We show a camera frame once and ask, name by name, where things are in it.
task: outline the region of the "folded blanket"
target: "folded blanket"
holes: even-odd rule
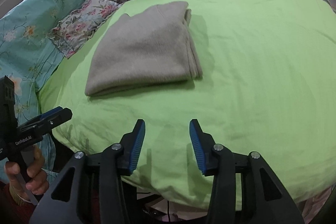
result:
[[[85,95],[201,77],[187,7],[187,2],[176,1],[133,17],[122,15],[93,55]]]

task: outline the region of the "person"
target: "person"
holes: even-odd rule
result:
[[[27,174],[31,180],[26,183],[26,188],[35,195],[41,195],[48,190],[49,182],[47,181],[47,173],[42,169],[45,159],[41,150],[36,145],[34,146],[34,161],[27,168]],[[16,204],[24,205],[31,203],[28,195],[16,178],[16,175],[20,173],[19,165],[16,162],[8,161],[4,169],[9,179],[10,195]]]

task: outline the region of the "beige folded cloth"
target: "beige folded cloth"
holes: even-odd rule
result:
[[[93,55],[85,95],[201,77],[187,7],[187,2],[176,1],[133,17],[122,15]]]

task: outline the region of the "black cable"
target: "black cable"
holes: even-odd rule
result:
[[[169,214],[169,201],[167,200],[167,215],[168,215],[168,222],[170,221],[170,214]]]

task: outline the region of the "human hand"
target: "human hand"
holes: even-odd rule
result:
[[[44,157],[42,156],[42,152],[36,145],[34,146],[34,161],[27,168],[27,174],[31,180],[26,183],[26,188],[34,195],[41,195],[48,190],[49,182],[47,181],[46,172],[42,170],[44,165]],[[15,192],[23,199],[29,200],[28,195],[15,177],[15,175],[20,173],[19,165],[16,162],[8,161],[5,164],[5,172],[9,179],[10,186],[15,190]]]

